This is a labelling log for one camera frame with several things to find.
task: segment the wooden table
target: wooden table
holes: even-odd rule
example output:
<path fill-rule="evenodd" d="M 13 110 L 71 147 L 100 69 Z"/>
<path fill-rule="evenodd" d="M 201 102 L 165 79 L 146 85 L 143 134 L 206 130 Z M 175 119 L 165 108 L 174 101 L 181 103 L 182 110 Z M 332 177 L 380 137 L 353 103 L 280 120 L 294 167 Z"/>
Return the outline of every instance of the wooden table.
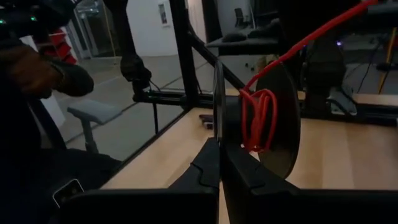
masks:
<path fill-rule="evenodd" d="M 356 99 L 398 105 L 398 96 L 361 95 Z M 199 114 L 212 114 L 212 110 L 192 109 L 103 188 L 151 189 L 172 184 L 212 136 Z M 300 152 L 287 180 L 308 189 L 397 190 L 397 147 L 395 128 L 302 119 Z M 220 223 L 229 223 L 222 189 Z"/>

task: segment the black disc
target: black disc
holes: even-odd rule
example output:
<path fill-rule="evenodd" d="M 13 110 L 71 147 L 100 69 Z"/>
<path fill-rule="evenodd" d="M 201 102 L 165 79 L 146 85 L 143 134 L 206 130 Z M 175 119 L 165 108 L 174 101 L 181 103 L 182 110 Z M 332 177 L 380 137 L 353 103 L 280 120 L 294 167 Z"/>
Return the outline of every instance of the black disc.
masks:
<path fill-rule="evenodd" d="M 259 153 L 259 158 L 267 169 L 286 178 L 294 167 L 300 145 L 297 89 L 282 64 L 258 79 L 256 90 L 262 89 L 268 89 L 275 94 L 278 102 L 278 120 L 271 148 Z"/>
<path fill-rule="evenodd" d="M 214 69 L 213 82 L 213 130 L 220 147 L 224 146 L 223 132 L 225 126 L 225 82 L 223 64 L 217 61 Z"/>

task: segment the person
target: person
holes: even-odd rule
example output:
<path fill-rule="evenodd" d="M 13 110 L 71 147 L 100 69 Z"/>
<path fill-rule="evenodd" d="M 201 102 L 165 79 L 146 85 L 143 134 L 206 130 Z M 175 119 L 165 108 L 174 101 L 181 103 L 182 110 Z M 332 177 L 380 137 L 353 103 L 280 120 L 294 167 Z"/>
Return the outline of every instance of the person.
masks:
<path fill-rule="evenodd" d="M 57 208 L 52 194 L 65 180 L 98 189 L 119 161 L 78 149 L 44 149 L 27 96 L 48 98 L 93 91 L 93 79 L 78 65 L 43 57 L 15 40 L 0 42 L 1 155 L 0 223 L 48 223 Z"/>

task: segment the coiled red cable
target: coiled red cable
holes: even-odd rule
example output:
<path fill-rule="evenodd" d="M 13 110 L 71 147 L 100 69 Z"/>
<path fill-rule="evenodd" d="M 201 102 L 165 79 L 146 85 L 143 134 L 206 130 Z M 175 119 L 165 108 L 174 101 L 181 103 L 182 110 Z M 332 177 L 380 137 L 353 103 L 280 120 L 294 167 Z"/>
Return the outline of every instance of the coiled red cable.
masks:
<path fill-rule="evenodd" d="M 355 15 L 365 11 L 368 6 L 377 4 L 378 0 L 368 0 L 359 3 L 355 7 L 347 10 L 346 12 L 340 14 L 339 16 L 335 17 L 334 19 L 330 20 L 304 39 L 299 41 L 295 44 L 286 54 L 279 57 L 277 60 L 273 61 L 269 65 L 267 65 L 261 72 L 257 75 L 253 76 L 253 78 L 248 82 L 248 84 L 242 89 L 239 90 L 240 96 L 242 97 L 242 134 L 243 134 L 243 145 L 244 148 L 248 151 L 255 151 L 255 152 L 262 152 L 268 150 L 272 139 L 274 137 L 276 125 L 277 125 L 277 99 L 275 94 L 270 90 L 259 90 L 252 95 L 249 94 L 249 89 L 253 85 L 255 81 L 259 78 L 263 77 L 269 70 L 273 69 L 276 65 L 284 62 L 285 60 L 291 58 L 295 55 L 299 50 L 303 49 L 305 45 L 307 45 L 311 40 L 315 40 L 326 31 L 334 28 L 338 24 L 341 24 L 348 19 L 351 19 Z M 249 137 L 248 130 L 247 130 L 247 119 L 248 119 L 248 103 L 253 107 L 253 120 L 251 122 L 251 134 Z M 262 131 L 266 122 L 267 118 L 267 110 L 269 108 L 269 104 L 272 103 L 272 121 L 270 126 L 269 135 L 267 141 L 264 146 L 261 146 L 261 138 L 262 138 Z"/>

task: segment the floor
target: floor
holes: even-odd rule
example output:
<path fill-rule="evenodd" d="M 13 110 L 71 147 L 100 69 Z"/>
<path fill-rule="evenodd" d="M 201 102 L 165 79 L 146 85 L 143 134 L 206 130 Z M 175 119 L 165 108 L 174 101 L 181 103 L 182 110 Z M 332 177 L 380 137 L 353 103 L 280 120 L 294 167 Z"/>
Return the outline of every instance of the floor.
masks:
<path fill-rule="evenodd" d="M 248 82 L 254 74 L 244 64 L 255 65 L 258 58 L 258 56 L 247 55 L 221 57 L 224 64 L 244 83 Z M 119 60 L 120 58 L 93 59 L 81 62 L 80 65 L 89 71 L 95 81 L 94 92 L 83 98 L 113 105 L 124 111 L 120 117 L 104 126 L 92 124 L 100 153 L 123 160 L 155 134 L 155 127 L 152 105 L 133 102 L 131 84 L 121 75 Z M 178 56 L 147 57 L 143 60 L 146 67 L 152 72 L 152 81 L 161 89 L 183 89 Z M 201 89 L 210 92 L 213 88 L 213 67 L 195 51 L 194 60 Z M 347 70 L 349 77 L 345 79 L 345 83 L 357 91 L 367 68 L 367 63 L 349 64 Z M 374 66 L 370 66 L 361 93 L 377 93 L 378 83 L 379 72 Z M 391 72 L 382 93 L 398 94 L 396 83 L 398 83 L 398 73 Z M 84 149 L 80 121 L 67 113 L 68 105 L 80 101 L 82 98 L 71 98 L 61 93 L 55 93 L 55 97 L 66 117 L 66 122 L 60 130 L 68 147 Z M 159 105 L 159 128 L 163 128 L 181 112 L 182 109 L 179 106 Z"/>

